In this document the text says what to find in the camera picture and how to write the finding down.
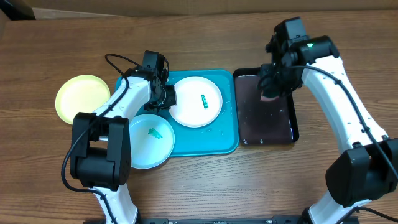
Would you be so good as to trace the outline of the green sponge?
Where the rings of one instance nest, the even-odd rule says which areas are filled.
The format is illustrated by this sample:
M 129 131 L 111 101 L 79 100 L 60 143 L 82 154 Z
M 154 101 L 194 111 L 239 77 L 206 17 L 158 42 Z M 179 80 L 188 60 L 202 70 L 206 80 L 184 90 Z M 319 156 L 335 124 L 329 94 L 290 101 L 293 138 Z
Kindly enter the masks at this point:
M 263 102 L 270 102 L 270 101 L 274 101 L 274 100 L 278 99 L 278 97 L 279 97 L 279 96 L 268 97 L 268 96 L 265 96 L 265 95 L 262 93 L 262 94 L 261 94 L 260 100 L 263 101 Z

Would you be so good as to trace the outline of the white plate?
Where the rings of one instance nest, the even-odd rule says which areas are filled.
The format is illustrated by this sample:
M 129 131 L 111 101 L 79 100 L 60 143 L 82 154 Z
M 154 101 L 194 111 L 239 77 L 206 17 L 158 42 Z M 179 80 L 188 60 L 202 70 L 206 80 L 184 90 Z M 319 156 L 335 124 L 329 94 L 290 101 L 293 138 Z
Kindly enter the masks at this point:
M 188 128 L 200 128 L 212 123 L 220 114 L 223 97 L 220 89 L 204 77 L 187 77 L 175 84 L 177 104 L 169 109 L 177 123 Z M 206 96 L 204 109 L 201 95 Z

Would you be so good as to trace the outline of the light blue plate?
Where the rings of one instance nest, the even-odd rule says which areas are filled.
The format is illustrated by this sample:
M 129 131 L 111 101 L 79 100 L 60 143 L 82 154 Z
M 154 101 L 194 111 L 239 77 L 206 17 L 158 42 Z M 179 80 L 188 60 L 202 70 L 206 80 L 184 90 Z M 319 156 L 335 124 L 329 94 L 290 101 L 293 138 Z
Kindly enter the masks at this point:
M 148 134 L 156 129 L 161 139 Z M 175 134 L 168 121 L 154 114 L 136 116 L 130 123 L 131 167 L 152 169 L 163 164 L 171 155 L 175 144 Z

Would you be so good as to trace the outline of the yellow-green rimmed plate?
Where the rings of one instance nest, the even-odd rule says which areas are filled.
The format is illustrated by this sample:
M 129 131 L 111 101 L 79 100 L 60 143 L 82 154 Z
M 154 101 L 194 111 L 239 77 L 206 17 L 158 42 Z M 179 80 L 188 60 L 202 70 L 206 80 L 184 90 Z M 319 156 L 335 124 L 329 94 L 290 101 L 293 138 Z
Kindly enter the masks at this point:
M 91 113 L 109 98 L 110 90 L 105 81 L 94 75 L 79 75 L 59 89 L 55 109 L 61 120 L 72 124 L 77 113 Z

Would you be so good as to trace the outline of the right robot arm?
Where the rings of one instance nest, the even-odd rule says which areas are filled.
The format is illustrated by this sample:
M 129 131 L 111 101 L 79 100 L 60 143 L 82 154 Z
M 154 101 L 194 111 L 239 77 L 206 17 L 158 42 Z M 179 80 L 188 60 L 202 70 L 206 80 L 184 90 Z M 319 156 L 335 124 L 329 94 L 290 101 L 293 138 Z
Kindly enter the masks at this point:
M 327 36 L 274 34 L 266 45 L 272 62 L 261 66 L 258 88 L 265 98 L 305 85 L 318 100 L 338 142 L 339 158 L 325 174 L 327 191 L 307 208 L 301 223 L 343 223 L 370 201 L 397 187 L 397 139 L 368 113 Z

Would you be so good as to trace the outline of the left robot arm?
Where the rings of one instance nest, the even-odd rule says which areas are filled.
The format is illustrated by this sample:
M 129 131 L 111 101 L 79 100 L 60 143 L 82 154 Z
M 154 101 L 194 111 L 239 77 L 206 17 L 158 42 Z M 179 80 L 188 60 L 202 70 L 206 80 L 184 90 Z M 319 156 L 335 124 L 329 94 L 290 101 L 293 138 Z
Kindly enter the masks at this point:
M 92 113 L 79 112 L 72 126 L 71 148 L 62 169 L 78 179 L 80 192 L 96 195 L 105 223 L 136 223 L 127 180 L 131 170 L 129 123 L 141 107 L 168 109 L 176 104 L 164 67 L 136 66 L 123 73 L 120 87 Z

